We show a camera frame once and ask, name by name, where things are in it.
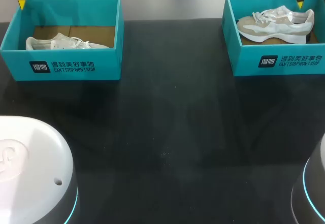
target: blue light ring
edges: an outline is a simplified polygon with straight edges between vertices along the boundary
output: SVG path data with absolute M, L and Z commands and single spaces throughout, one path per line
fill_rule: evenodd
M 73 209 L 72 209 L 72 211 L 71 211 L 69 217 L 67 218 L 67 220 L 65 221 L 64 224 L 67 224 L 68 221 L 71 219 L 71 216 L 72 216 L 73 212 L 75 211 L 75 208 L 76 208 L 77 202 L 78 202 L 78 189 L 77 189 L 77 196 L 76 196 L 76 200 L 75 200 L 75 205 L 73 206 Z
M 325 222 L 325 218 L 320 214 L 320 212 L 316 209 L 316 207 L 314 206 L 313 202 L 311 202 L 310 198 L 309 198 L 309 195 L 307 193 L 307 189 L 306 189 L 306 183 L 305 183 L 305 172 L 306 172 L 306 167 L 307 167 L 307 164 L 309 162 L 310 158 L 307 160 L 306 164 L 305 164 L 305 167 L 304 167 L 304 172 L 303 172 L 303 185 L 304 185 L 304 190 L 305 190 L 305 194 L 306 194 L 306 197 L 309 201 L 309 204 L 311 205 L 311 207 L 314 209 L 314 211 L 316 212 L 316 214 L 319 216 L 320 219 L 322 219 L 322 221 Z

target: small hole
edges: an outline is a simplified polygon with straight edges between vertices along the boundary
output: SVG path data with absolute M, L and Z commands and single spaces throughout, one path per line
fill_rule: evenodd
M 55 179 L 54 179 L 54 183 L 55 183 L 56 185 L 58 185 L 58 186 L 61 186 L 61 185 L 62 185 L 62 181 L 61 181 L 61 179 L 59 179 L 59 178 L 55 178 Z

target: sneaker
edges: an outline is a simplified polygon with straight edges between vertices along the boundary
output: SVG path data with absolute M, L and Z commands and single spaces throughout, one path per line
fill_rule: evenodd
M 306 36 L 314 26 L 314 12 L 292 12 L 287 7 L 253 12 L 253 16 L 238 20 L 239 33 L 255 42 L 279 38 L 288 43 L 305 44 Z
M 58 33 L 51 40 L 37 40 L 29 37 L 26 40 L 26 50 L 72 50 L 72 49 L 109 49 L 105 45 L 83 42 L 81 39 L 72 37 L 69 38 L 61 33 Z

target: cardboard insert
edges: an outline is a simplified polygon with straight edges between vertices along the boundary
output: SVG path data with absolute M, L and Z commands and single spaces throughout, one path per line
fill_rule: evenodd
M 36 26 L 33 37 L 38 40 L 50 40 L 58 33 L 114 48 L 114 26 Z

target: open box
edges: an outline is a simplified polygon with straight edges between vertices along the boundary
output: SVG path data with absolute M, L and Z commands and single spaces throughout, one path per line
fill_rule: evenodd
M 28 37 L 50 39 L 58 32 L 110 49 L 25 50 Z M 123 34 L 120 0 L 26 0 L 0 53 L 17 81 L 118 80 Z
M 243 44 L 236 20 L 283 5 L 294 12 L 314 11 L 313 36 L 317 42 Z M 301 10 L 296 0 L 225 0 L 222 29 L 234 76 L 325 73 L 324 0 L 305 0 Z

